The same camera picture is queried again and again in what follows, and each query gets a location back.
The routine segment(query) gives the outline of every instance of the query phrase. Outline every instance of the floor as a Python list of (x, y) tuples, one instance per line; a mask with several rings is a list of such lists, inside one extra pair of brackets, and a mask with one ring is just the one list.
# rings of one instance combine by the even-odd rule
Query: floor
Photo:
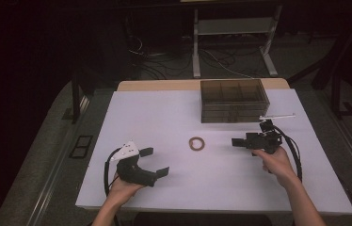
[[(323, 57), (333, 40), (313, 40), (305, 34), (275, 38), (270, 55), (279, 77), (289, 78)], [(134, 54), (135, 78), (192, 78), (191, 45), (139, 48)], [(200, 39), (201, 77), (268, 77), (258, 46), (261, 36), (222, 36)], [(328, 159), (352, 193), (352, 116), (336, 120), (329, 110), (329, 88), (313, 90), (316, 72), (291, 85), (303, 104)], [(71, 85), (57, 95), (16, 181), (0, 211), (0, 225), (87, 225), (96, 211), (74, 206), (88, 160), (99, 135), (114, 89), (97, 89), (82, 100), (82, 116), (76, 124), (67, 117), (72, 108)], [(352, 104), (352, 88), (343, 83), (343, 101)], [(68, 155), (79, 136), (93, 136), (86, 158)], [(291, 214), (268, 215), (275, 226), (291, 225)], [(352, 216), (325, 216), (328, 225), (352, 225)]]

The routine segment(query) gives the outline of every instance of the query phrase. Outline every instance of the clear plastic box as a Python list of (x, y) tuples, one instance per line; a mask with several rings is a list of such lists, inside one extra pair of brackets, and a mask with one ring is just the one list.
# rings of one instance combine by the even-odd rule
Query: clear plastic box
[(253, 122), (269, 108), (261, 79), (202, 80), (201, 122)]

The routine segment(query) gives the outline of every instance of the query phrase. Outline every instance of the wire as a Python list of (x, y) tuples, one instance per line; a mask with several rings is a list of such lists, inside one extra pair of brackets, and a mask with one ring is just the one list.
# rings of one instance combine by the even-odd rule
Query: wire
[(290, 151), (293, 154), (294, 161), (296, 162), (296, 176), (302, 182), (302, 165), (300, 161), (300, 152), (299, 152), (298, 146), (296, 145), (296, 142), (290, 137), (288, 137), (287, 135), (285, 135), (284, 132), (282, 132), (279, 129), (279, 127), (277, 127), (276, 125), (272, 125), (272, 126), (285, 138), (285, 141), (287, 142), (288, 147), (290, 148)]
[(136, 54), (136, 55), (144, 55), (144, 52), (139, 52), (141, 50), (141, 48), (143, 48), (143, 41), (141, 41), (141, 39), (139, 39), (136, 36), (130, 36), (130, 38), (138, 40), (140, 46), (138, 47), (137, 50), (129, 50), (129, 52), (132, 54)]
[(147, 74), (149, 77), (151, 77), (151, 78), (153, 78), (153, 79), (156, 79), (156, 80), (160, 80), (159, 77), (158, 77), (158, 75), (156, 75), (156, 73), (154, 73), (154, 72), (152, 72), (152, 71), (150, 71), (150, 70), (148, 70), (148, 69), (145, 69), (145, 68), (143, 68), (143, 67), (141, 67), (141, 66), (137, 66), (137, 67), (139, 67), (141, 70), (143, 70), (144, 72), (146, 72), (146, 74)]
[(161, 53), (161, 54), (151, 54), (151, 55), (145, 55), (144, 58), (150, 62), (170, 62), (176, 59), (179, 59), (181, 56), (186, 55), (191, 53), (193, 47), (191, 49), (188, 49), (188, 51), (184, 51), (182, 53), (174, 53), (171, 51)]
[[(203, 53), (205, 54), (203, 57), (208, 57), (208, 59), (211, 60), (211, 61), (214, 61), (216, 63), (216, 65), (220, 63), (220, 64), (222, 64), (225, 67), (229, 67), (229, 66), (231, 66), (232, 64), (235, 63), (235, 57), (234, 56), (230, 56), (230, 57), (232, 57), (232, 63), (230, 63), (230, 62), (228, 62), (226, 60), (226, 58), (229, 58), (228, 56), (223, 57), (222, 58), (222, 62), (220, 62), (220, 58), (217, 58), (217, 57), (214, 58), (214, 56), (211, 55), (208, 51), (207, 52), (203, 52)], [(211, 64), (208, 64), (208, 65), (212, 66), (214, 68), (219, 68), (219, 69), (222, 68), (222, 67), (215, 67), (214, 65), (211, 65)]]
[(216, 68), (216, 69), (222, 69), (222, 67), (218, 67), (217, 66), (217, 64), (216, 65), (213, 65), (213, 64), (211, 64), (211, 63), (209, 63), (207, 60), (207, 58), (206, 58), (206, 56), (203, 56), (203, 57), (200, 57), (200, 59), (202, 59), (202, 61), (204, 62), (204, 63), (206, 63), (208, 66), (210, 66), (210, 67), (212, 67), (212, 68)]
[(105, 195), (108, 196), (109, 194), (109, 187), (110, 185), (108, 184), (108, 170), (109, 170), (109, 162), (111, 161), (112, 156), (114, 156), (115, 153), (119, 152), (120, 148), (112, 152), (109, 156), (108, 159), (106, 160), (104, 164), (104, 190), (105, 190)]
[(245, 77), (248, 77), (248, 78), (252, 78), (252, 79), (253, 79), (253, 77), (251, 77), (251, 76), (249, 76), (249, 75), (246, 75), (246, 74), (243, 74), (243, 73), (237, 73), (237, 72), (234, 72), (234, 71), (232, 71), (232, 70), (226, 68), (223, 64), (221, 64), (221, 63), (219, 62), (219, 60), (217, 60), (217, 58), (216, 58), (213, 54), (211, 54), (210, 52), (208, 52), (208, 51), (206, 51), (206, 50), (203, 50), (203, 49), (200, 49), (200, 50), (203, 51), (203, 52), (205, 52), (205, 53), (207, 53), (207, 54), (209, 54), (209, 55), (210, 55), (223, 69), (225, 69), (226, 71), (228, 71), (228, 72), (230, 72), (230, 73), (235, 73), (235, 74), (242, 75), (242, 76), (245, 76)]
[[(206, 40), (206, 37), (205, 38), (201, 38), (200, 39), (201, 42), (204, 42), (203, 40)], [(220, 47), (220, 45), (218, 44), (218, 41), (215, 40), (215, 44), (216, 44), (216, 47)], [(248, 53), (243, 53), (243, 54), (239, 54), (238, 52), (242, 49), (242, 47), (237, 47), (235, 48), (233, 51), (231, 52), (228, 52), (228, 51), (225, 51), (225, 50), (218, 50), (217, 48), (215, 49), (216, 52), (219, 52), (220, 54), (223, 54), (225, 55), (224, 57), (218, 57), (217, 60), (223, 64), (223, 66), (225, 67), (228, 67), (230, 66), (231, 64), (234, 63), (235, 61), (235, 57), (243, 57), (243, 56), (250, 56), (250, 55), (253, 55), (253, 54), (256, 54), (258, 52), (261, 52), (261, 49), (265, 49), (267, 48), (269, 45), (271, 44), (271, 41), (267, 41), (265, 45), (263, 45), (261, 48), (256, 48), (254, 51), (251, 51), (251, 52), (248, 52)], [(202, 61), (204, 63), (206, 63), (207, 65), (213, 67), (213, 68), (218, 68), (220, 69), (220, 67), (217, 67), (217, 66), (214, 66), (213, 64), (211, 64), (207, 59), (205, 59), (205, 55), (202, 55), (203, 57), (201, 57), (200, 59), (202, 59)], [(221, 60), (226, 60), (228, 58), (231, 58), (232, 59), (232, 62), (227, 62), (227, 61), (221, 61)], [(239, 73), (242, 73), (244, 75), (247, 75), (247, 74), (253, 74), (253, 75), (256, 75), (256, 76), (260, 76), (260, 74), (262, 74), (262, 69), (261, 69), (261, 62), (262, 61), (262, 58), (259, 57), (258, 58), (258, 64), (256, 66), (256, 69), (244, 69), (242, 71), (240, 71)]]
[[(165, 65), (163, 63), (156, 62), (156, 61), (150, 61), (150, 60), (147, 63), (157, 64), (157, 66), (153, 66), (153, 67), (161, 67), (161, 68), (163, 68), (165, 70), (165, 74), (166, 75), (169, 75), (169, 76), (172, 76), (172, 77), (177, 77), (177, 76), (180, 76), (182, 73), (186, 73), (185, 69), (187, 69), (190, 66), (191, 57), (188, 57), (187, 63), (181, 68), (170, 68), (169, 66), (167, 66), (167, 65)], [(170, 73), (169, 70), (171, 70), (171, 71), (180, 71), (180, 72), (175, 74), (175, 73)]]
[(111, 186), (112, 186), (112, 184), (114, 184), (115, 180), (117, 180), (118, 178), (119, 178), (119, 176), (115, 177), (115, 178), (114, 178), (114, 180), (112, 180), (111, 184), (109, 184), (109, 186), (108, 186), (108, 187), (111, 187)]
[(146, 71), (148, 71), (148, 70), (153, 70), (153, 71), (159, 73), (162, 77), (164, 77), (165, 80), (167, 80), (167, 77), (166, 77), (163, 73), (161, 73), (161, 72), (159, 72), (158, 70), (156, 70), (155, 68), (150, 67), (150, 66), (147, 66), (147, 65), (145, 65), (145, 64), (141, 64), (140, 67), (141, 67), (141, 66), (146, 67), (146, 69), (143, 68), (143, 69), (146, 70)]

